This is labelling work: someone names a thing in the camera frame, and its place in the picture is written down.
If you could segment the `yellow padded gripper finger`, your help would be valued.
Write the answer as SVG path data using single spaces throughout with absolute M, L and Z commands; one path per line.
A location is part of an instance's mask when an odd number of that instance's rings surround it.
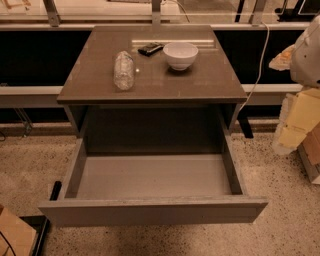
M 291 56 L 295 49 L 294 45 L 290 45 L 285 48 L 281 53 L 274 57 L 270 63 L 269 67 L 277 71 L 284 71 L 290 69 Z
M 295 151 L 320 122 L 320 90 L 307 89 L 287 94 L 282 102 L 272 148 L 278 155 Z

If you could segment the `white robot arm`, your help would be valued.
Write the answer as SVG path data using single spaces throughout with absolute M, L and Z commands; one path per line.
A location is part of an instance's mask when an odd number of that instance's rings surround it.
M 320 122 L 320 16 L 310 23 L 296 43 L 271 60 L 274 70 L 289 70 L 291 79 L 303 86 L 296 95 L 287 94 L 282 102 L 273 150 L 287 155 L 296 150 Z

